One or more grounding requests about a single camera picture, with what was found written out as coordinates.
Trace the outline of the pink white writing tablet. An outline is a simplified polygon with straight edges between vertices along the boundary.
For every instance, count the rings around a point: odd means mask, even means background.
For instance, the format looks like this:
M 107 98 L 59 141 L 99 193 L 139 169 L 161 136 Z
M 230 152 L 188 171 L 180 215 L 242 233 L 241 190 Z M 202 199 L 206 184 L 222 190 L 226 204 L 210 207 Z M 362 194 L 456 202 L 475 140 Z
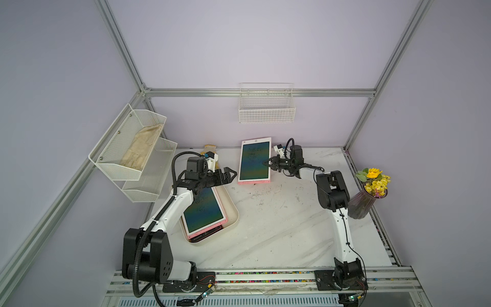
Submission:
M 241 143 L 238 184 L 263 184 L 271 181 L 271 170 L 264 163 L 271 158 L 272 139 L 259 138 Z

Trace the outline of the beige storage tray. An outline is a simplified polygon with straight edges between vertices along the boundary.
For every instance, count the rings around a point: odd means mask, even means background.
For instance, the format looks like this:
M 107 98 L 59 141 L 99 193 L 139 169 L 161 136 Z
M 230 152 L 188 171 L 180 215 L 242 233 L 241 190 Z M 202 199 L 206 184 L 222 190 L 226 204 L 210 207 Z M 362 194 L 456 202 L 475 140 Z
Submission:
M 201 244 L 218 237 L 239 221 L 239 210 L 223 186 L 204 189 L 181 217 L 188 243 Z

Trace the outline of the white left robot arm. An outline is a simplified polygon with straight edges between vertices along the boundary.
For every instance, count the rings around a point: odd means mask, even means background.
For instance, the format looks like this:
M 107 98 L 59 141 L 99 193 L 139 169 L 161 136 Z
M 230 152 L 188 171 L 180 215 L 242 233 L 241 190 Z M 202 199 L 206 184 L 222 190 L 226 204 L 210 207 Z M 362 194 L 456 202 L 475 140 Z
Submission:
M 121 273 L 132 282 L 133 295 L 144 296 L 157 285 L 175 282 L 188 291 L 198 283 L 194 262 L 177 261 L 173 257 L 168 232 L 179 222 L 194 198 L 205 188 L 232 183 L 238 173 L 229 167 L 216 166 L 218 155 L 185 151 L 171 160 L 172 191 L 157 213 L 139 228 L 124 235 Z

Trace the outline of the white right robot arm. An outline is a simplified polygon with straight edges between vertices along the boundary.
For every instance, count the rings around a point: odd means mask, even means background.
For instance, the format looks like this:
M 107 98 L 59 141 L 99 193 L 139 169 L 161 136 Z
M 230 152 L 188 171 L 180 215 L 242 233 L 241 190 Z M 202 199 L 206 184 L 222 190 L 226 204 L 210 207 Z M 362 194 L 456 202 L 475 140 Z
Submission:
M 366 266 L 363 257 L 354 249 L 348 221 L 349 191 L 341 171 L 327 172 L 321 166 L 304 161 L 303 149 L 289 141 L 285 148 L 274 147 L 275 156 L 263 164 L 273 171 L 287 172 L 288 177 L 310 180 L 317 188 L 320 206 L 329 211 L 335 243 L 332 286 L 338 290 L 349 290 L 361 286 L 366 290 Z

